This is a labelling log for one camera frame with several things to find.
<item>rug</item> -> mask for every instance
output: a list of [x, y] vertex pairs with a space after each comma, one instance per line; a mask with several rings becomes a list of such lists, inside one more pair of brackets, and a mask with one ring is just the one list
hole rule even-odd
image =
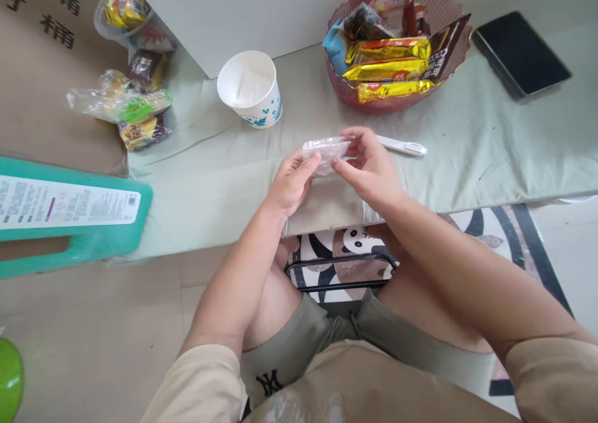
[[[491, 207], [442, 216], [461, 231], [476, 237], [496, 253], [512, 261], [539, 281], [572, 315], [538, 231], [524, 204]], [[381, 254], [392, 258], [380, 239], [364, 227], [350, 227], [299, 236], [299, 249], [289, 262], [338, 258], [349, 255]], [[291, 269], [291, 281], [298, 287], [388, 279], [391, 266], [380, 259], [319, 264]], [[360, 300], [364, 288], [311, 292], [318, 303]], [[513, 395], [513, 386], [500, 362], [496, 361], [490, 396]]]

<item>cardboard box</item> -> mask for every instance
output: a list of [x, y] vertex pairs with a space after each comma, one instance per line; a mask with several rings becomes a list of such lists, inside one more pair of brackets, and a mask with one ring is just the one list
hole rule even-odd
[[[93, 25], [99, 0], [0, 0], [0, 155], [116, 177], [126, 151], [115, 125], [69, 109], [69, 88], [126, 70], [126, 49]], [[0, 260], [60, 252], [69, 238], [0, 244]]]

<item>floor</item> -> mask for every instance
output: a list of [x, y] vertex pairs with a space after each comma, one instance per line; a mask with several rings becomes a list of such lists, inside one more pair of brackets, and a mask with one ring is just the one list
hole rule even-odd
[[[598, 197], [531, 213], [576, 318], [598, 336]], [[0, 328], [26, 369], [16, 422], [139, 421], [226, 252], [0, 280]], [[512, 397], [490, 400], [516, 413]]]

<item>candy wrapper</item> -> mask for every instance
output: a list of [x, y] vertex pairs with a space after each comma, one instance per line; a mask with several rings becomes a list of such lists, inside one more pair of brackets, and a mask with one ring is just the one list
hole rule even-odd
[[145, 0], [104, 0], [104, 7], [108, 23], [127, 30], [143, 24], [150, 12]]
[[349, 45], [346, 62], [360, 64], [370, 60], [430, 57], [430, 40], [426, 37], [353, 42]]
[[140, 49], [129, 63], [127, 76], [148, 89], [158, 90], [164, 81], [167, 65], [168, 58], [164, 54]]
[[138, 151], [164, 141], [172, 130], [165, 124], [164, 113], [140, 123], [122, 122], [118, 125], [120, 138], [130, 151]]
[[336, 74], [343, 75], [349, 69], [349, 66], [345, 62], [347, 57], [347, 37], [344, 32], [341, 32], [338, 27], [341, 24], [339, 18], [335, 25], [330, 28], [326, 38], [322, 42], [322, 46], [326, 48], [328, 54], [328, 60], [332, 64]]
[[351, 67], [343, 77], [360, 82], [395, 82], [421, 76], [428, 68], [428, 61], [409, 57], [383, 62], [374, 61]]
[[303, 159], [309, 158], [314, 152], [320, 152], [322, 160], [313, 173], [314, 177], [324, 177], [334, 172], [332, 161], [342, 158], [349, 150], [351, 141], [342, 136], [324, 138], [323, 140], [307, 141], [303, 144]]
[[428, 60], [429, 67], [422, 76], [422, 79], [429, 79], [433, 83], [438, 83], [440, 81], [440, 76], [449, 61], [450, 55], [459, 40], [461, 32], [463, 32], [463, 29], [467, 25], [470, 16], [471, 14], [464, 15], [453, 21], [440, 32], [434, 34], [430, 39], [432, 55]]
[[397, 37], [394, 32], [383, 26], [380, 15], [365, 2], [351, 12], [339, 27], [344, 30], [349, 40], [382, 40]]
[[429, 36], [430, 25], [425, 20], [425, 4], [411, 0], [403, 7], [403, 37]]
[[363, 82], [359, 84], [359, 102], [374, 102], [387, 97], [408, 96], [423, 93], [434, 86], [430, 80], [410, 80], [407, 82]]
[[147, 120], [173, 103], [167, 90], [146, 93], [138, 83], [116, 70], [107, 70], [100, 77], [99, 89], [71, 88], [67, 100], [71, 110], [114, 124]]

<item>hand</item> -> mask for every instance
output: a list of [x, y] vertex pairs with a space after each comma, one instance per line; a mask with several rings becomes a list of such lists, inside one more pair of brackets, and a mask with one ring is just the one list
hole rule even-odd
[[301, 149], [286, 157], [274, 176], [270, 192], [263, 204], [284, 217], [290, 217], [303, 202], [310, 190], [311, 175], [314, 173], [322, 155], [314, 152], [308, 159], [303, 159]]
[[336, 159], [332, 167], [361, 199], [382, 214], [388, 205], [407, 196], [397, 182], [391, 157], [372, 129], [351, 127], [341, 136], [354, 138], [347, 151], [347, 157], [354, 158], [348, 161]]

